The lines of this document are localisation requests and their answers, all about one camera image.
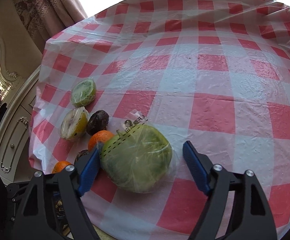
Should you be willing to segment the orange tangerine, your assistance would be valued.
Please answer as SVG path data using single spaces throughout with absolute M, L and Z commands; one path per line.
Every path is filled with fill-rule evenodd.
M 107 130 L 102 130 L 97 133 L 95 133 L 88 142 L 88 151 L 92 152 L 94 148 L 101 149 L 102 145 L 105 144 L 108 140 L 110 140 L 112 137 L 114 137 L 114 134 Z
M 59 173 L 68 165 L 71 165 L 71 163 L 68 161 L 59 161 L 55 164 L 52 173 Z

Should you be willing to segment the dark brown fruit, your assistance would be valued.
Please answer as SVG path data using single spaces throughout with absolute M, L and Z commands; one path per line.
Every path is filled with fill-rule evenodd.
M 107 130 L 109 122 L 109 115 L 104 110 L 96 111 L 90 117 L 87 126 L 86 132 L 90 136 L 93 136 L 95 133 L 103 130 Z
M 74 163 L 76 163 L 81 157 L 83 157 L 83 156 L 85 156 L 85 155 L 88 155 L 89 154 L 89 151 L 88 150 L 82 150 L 82 151 L 80 151 L 78 154 L 77 154 L 77 156 L 76 156 L 76 158 L 75 158 L 75 160 L 74 160 Z

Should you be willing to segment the pale yellow fruit half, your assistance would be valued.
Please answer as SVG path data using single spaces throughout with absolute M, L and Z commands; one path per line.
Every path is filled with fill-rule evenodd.
M 70 110 L 60 126 L 60 138 L 75 141 L 86 133 L 89 113 L 85 107 Z

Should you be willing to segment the green melon half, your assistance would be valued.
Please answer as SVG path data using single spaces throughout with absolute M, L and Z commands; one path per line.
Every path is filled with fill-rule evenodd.
M 138 110 L 129 112 L 121 126 L 107 142 L 97 143 L 101 168 L 119 188 L 150 193 L 172 173 L 173 148 Z

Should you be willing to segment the green kiwi half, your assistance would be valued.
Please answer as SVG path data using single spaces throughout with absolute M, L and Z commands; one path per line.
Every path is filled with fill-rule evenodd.
M 74 107 L 89 105 L 96 94 L 96 85 L 93 79 L 85 79 L 77 83 L 71 91 L 70 101 Z

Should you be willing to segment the cream ornate cabinet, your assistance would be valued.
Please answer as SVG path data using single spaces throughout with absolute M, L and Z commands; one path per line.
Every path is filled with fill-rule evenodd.
M 0 177 L 5 185 L 30 180 L 36 169 L 29 164 L 31 114 L 36 100 L 40 68 L 26 80 L 5 67 L 5 45 L 0 37 L 0 66 L 3 80 L 11 85 L 7 110 L 0 122 Z

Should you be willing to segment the red white checkered tablecloth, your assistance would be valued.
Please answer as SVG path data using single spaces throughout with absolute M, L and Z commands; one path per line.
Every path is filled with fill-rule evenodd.
M 50 173 L 89 137 L 60 138 L 70 93 L 92 78 L 109 130 L 137 110 L 170 142 L 172 176 L 149 194 L 100 172 L 82 202 L 117 239 L 187 239 L 204 207 L 182 157 L 190 140 L 227 170 L 253 170 L 277 234 L 290 229 L 290 7 L 273 0 L 126 0 L 46 43 L 32 113 L 29 161 Z

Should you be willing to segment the pink floral curtain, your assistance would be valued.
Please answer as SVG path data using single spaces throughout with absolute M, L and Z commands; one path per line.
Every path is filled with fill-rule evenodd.
M 12 0 L 26 31 L 40 51 L 48 39 L 84 20 L 79 0 Z

